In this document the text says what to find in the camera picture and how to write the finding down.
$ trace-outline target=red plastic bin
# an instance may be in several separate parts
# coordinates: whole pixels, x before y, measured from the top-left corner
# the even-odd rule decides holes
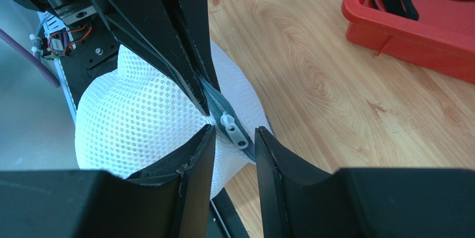
[[[418,21],[379,11],[369,2],[343,0],[348,40],[475,84],[475,2],[412,0]]]

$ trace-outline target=cable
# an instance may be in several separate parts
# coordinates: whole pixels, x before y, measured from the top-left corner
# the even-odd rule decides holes
[[[57,55],[57,54],[54,52],[54,50],[51,49],[51,45],[50,45],[51,39],[52,39],[54,36],[56,36],[56,35],[59,34],[59,33],[74,33],[74,32],[80,32],[80,31],[82,31],[82,30],[84,30],[84,29],[86,29],[86,26],[85,26],[85,25],[82,26],[82,28],[77,29],[77,30],[68,30],[68,31],[62,31],[62,30],[61,30],[61,31],[57,31],[57,32],[54,32],[54,33],[50,34],[50,36],[48,37],[48,42],[47,42],[47,44],[48,44],[48,48],[50,49],[51,53],[54,54],[54,55]]]
[[[63,54],[66,55],[67,49],[69,49],[72,45],[74,45],[74,44],[76,44],[76,43],[79,43],[79,42],[81,42],[82,40],[86,39],[86,37],[87,37],[88,35],[90,35],[92,31],[93,31],[93,27],[91,26],[91,27],[89,27],[89,30],[87,31],[87,33],[86,33],[85,35],[83,35],[83,37],[81,37],[80,39],[78,39],[78,40],[76,40],[76,41],[74,41],[74,42],[69,43],[69,45],[64,49]]]
[[[15,41],[11,36],[9,36],[7,33],[5,33],[1,28],[0,28],[0,38],[3,39],[7,44],[9,44],[14,50],[16,50],[18,53],[20,53],[23,57],[25,57],[30,63],[32,63],[40,73],[43,75],[43,77],[55,88],[59,88],[61,86],[58,78],[39,60],[37,60],[33,54],[31,54],[29,51],[27,51],[24,47],[22,47],[17,41]]]

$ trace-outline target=gray floor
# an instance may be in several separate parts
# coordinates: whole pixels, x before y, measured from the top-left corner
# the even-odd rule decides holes
[[[35,12],[0,0],[0,28],[28,50],[38,24]],[[62,90],[0,40],[0,170],[72,168],[74,124]]]

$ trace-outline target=wooden table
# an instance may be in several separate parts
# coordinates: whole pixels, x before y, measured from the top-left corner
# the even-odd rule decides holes
[[[475,169],[475,86],[348,42],[341,2],[209,0],[211,38],[251,81],[279,141],[327,172]],[[263,237],[255,166],[226,189],[249,235]]]

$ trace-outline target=wooden tabletop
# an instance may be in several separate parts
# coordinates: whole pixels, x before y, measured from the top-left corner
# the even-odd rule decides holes
[[[341,3],[209,0],[211,38],[254,86],[279,141],[327,172],[475,169],[475,86],[348,42]],[[263,237],[255,166],[226,189],[250,237]]]

